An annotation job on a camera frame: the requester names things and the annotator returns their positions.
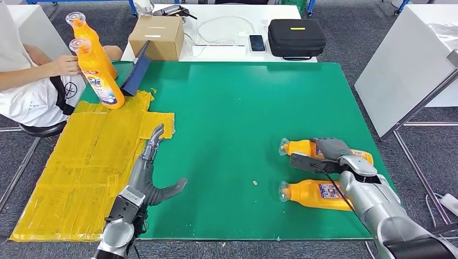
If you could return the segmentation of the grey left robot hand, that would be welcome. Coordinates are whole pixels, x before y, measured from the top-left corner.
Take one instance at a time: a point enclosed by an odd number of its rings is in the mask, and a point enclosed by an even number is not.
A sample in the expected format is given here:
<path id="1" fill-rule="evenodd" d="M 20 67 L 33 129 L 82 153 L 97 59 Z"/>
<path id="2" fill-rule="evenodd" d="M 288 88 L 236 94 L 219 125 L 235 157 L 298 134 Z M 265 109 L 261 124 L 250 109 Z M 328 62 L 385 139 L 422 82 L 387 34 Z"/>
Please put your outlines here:
<path id="1" fill-rule="evenodd" d="M 153 163 L 157 149 L 163 141 L 164 124 L 157 126 L 146 143 L 143 152 L 134 163 L 133 171 L 129 179 L 129 186 L 145 195 L 144 205 L 156 206 L 183 191 L 188 183 L 187 178 L 181 178 L 177 183 L 166 188 L 158 188 L 153 184 Z"/>

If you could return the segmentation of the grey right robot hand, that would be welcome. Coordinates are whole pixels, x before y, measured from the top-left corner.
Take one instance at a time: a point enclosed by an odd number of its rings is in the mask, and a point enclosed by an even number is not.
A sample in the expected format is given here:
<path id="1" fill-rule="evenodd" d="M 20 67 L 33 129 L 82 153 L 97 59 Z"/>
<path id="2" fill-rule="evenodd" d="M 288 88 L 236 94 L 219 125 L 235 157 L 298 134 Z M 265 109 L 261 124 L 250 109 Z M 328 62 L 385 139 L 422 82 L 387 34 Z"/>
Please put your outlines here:
<path id="1" fill-rule="evenodd" d="M 337 161 L 342 156 L 353 154 L 351 149 L 341 139 L 312 138 L 311 141 L 316 144 L 323 157 L 328 160 Z"/>

